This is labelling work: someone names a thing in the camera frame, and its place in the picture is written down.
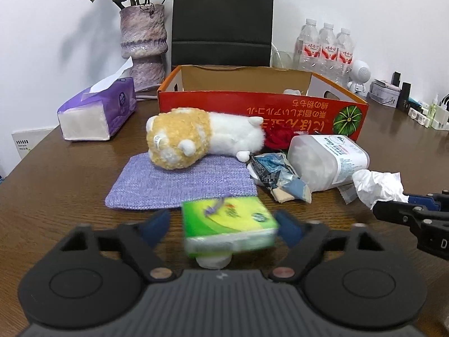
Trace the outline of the white tissue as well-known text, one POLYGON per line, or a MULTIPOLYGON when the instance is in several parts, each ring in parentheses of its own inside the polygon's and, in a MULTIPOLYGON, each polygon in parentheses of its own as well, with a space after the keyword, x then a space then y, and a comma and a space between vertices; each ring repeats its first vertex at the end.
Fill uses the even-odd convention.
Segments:
POLYGON ((358 198, 371 210, 377 202, 409 202, 400 173, 358 170, 352 175, 352 181, 358 198))

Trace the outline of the green tissue packet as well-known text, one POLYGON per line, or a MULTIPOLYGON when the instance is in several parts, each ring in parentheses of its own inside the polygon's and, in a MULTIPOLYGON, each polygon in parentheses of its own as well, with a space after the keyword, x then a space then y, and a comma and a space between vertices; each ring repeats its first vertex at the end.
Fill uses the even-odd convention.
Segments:
POLYGON ((272 247, 279 224, 256 196, 182 204, 184 250, 190 257, 233 255, 272 247))

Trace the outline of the purple knitted cloth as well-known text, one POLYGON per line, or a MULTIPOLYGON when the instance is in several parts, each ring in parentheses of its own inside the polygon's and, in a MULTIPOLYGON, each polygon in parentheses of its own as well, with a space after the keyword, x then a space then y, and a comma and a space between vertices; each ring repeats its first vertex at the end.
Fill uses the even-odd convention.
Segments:
POLYGON ((142 153, 124 166, 105 205, 145 211, 178 208, 183 202, 201 199, 256 195, 247 165, 236 158, 208 155, 186 169, 164 170, 142 153))

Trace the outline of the blue crumpled snack wrapper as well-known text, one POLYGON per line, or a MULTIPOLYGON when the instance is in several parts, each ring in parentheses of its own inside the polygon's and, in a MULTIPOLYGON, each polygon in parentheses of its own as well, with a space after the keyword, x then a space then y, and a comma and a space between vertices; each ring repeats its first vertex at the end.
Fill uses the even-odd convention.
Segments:
POLYGON ((278 203, 300 200, 311 203, 311 191, 283 153, 250 157, 248 170, 278 203))

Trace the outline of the white cotton pad container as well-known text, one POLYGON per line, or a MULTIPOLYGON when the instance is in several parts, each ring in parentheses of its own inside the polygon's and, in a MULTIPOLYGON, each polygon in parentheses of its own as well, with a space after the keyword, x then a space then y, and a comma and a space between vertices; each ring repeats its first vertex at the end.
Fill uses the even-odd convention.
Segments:
POLYGON ((348 185, 370 164, 368 153, 344 135, 297 135, 287 159, 311 192, 348 185))

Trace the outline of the black cosmetic bottle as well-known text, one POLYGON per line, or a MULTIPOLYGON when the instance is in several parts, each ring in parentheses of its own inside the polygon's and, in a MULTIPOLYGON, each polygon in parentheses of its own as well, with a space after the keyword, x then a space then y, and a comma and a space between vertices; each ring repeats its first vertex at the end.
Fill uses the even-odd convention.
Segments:
POLYGON ((395 88, 400 89, 400 93, 397 99, 396 108, 404 113, 408 113, 410 104, 409 104, 409 94, 411 91, 411 84, 408 82, 401 83, 401 74, 400 72, 394 72, 391 78, 391 84, 395 88))

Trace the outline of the purple tissue pack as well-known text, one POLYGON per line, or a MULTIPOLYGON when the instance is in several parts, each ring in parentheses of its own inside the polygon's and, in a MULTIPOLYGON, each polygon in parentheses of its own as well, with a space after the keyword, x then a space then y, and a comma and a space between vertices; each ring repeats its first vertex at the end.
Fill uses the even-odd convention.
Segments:
POLYGON ((114 74, 84 89, 57 110, 62 136, 70 142, 110 140, 136 111, 132 58, 114 74))

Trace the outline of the orange cardboard box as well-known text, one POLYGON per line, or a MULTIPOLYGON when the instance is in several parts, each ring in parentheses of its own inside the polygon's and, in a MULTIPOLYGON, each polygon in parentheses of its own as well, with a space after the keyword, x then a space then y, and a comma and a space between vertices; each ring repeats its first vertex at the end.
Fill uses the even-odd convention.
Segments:
POLYGON ((180 65, 157 90, 159 109, 193 107, 262 117, 273 126, 356 140, 368 103, 313 72, 271 67, 180 65))

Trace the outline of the white patterned tin box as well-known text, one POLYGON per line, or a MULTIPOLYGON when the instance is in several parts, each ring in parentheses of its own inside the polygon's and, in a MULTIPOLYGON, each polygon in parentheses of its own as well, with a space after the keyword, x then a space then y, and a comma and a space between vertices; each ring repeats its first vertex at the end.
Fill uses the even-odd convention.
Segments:
POLYGON ((400 89, 397 86, 389 84, 382 80, 374 79, 371 82, 368 96, 371 100, 377 103, 389 106, 392 108, 397 107, 397 101, 400 95, 400 89))

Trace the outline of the white robot figurine speaker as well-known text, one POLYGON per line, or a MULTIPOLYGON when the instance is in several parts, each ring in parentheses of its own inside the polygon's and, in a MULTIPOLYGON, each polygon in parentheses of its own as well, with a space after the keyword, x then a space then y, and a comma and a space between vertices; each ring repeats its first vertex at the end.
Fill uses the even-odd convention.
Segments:
POLYGON ((347 88, 353 94, 365 99, 368 95, 366 84, 370 78, 371 69, 369 65, 366 62, 357 59, 352 63, 349 71, 347 88))

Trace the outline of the middle clear water bottle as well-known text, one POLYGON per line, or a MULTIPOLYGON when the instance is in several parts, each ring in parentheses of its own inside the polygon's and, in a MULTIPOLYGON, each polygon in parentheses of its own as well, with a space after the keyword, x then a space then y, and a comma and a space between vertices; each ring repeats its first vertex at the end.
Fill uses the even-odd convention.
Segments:
POLYGON ((324 23, 324 27, 319 33, 320 57, 318 71, 331 81, 335 78, 335 65, 338 54, 338 45, 333 27, 334 25, 331 23, 324 23))

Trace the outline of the grey glass cup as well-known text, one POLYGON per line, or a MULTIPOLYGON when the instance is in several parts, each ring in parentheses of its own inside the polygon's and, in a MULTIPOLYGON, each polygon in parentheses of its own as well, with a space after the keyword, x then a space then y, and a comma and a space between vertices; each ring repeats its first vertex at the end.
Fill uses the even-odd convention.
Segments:
POLYGON ((270 65, 277 69, 298 70, 295 52, 278 49, 275 44, 272 44, 271 47, 270 65))

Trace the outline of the left clear water bottle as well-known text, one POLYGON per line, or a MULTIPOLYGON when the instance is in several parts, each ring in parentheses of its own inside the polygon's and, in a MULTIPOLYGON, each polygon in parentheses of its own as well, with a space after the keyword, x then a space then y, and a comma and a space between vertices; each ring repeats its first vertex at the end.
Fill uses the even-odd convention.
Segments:
POLYGON ((313 72, 320 56, 320 38, 317 31, 317 22, 311 18, 306 24, 295 43, 293 67, 300 71, 313 72))

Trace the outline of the purple textured ceramic vase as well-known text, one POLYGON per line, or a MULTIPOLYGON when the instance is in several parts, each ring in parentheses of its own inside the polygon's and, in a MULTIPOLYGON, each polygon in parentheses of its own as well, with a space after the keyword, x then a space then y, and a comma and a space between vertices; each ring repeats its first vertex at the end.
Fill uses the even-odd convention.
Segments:
POLYGON ((139 4, 120 11, 121 54, 132 59, 135 91, 157 88, 165 77, 168 33, 162 4, 139 4))

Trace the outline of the black paper shopping bag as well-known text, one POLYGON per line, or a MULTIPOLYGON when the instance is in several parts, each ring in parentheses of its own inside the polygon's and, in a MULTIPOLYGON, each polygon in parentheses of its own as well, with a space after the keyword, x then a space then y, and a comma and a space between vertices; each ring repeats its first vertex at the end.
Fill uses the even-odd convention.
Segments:
POLYGON ((173 0, 171 64, 268 66, 274 0, 173 0))

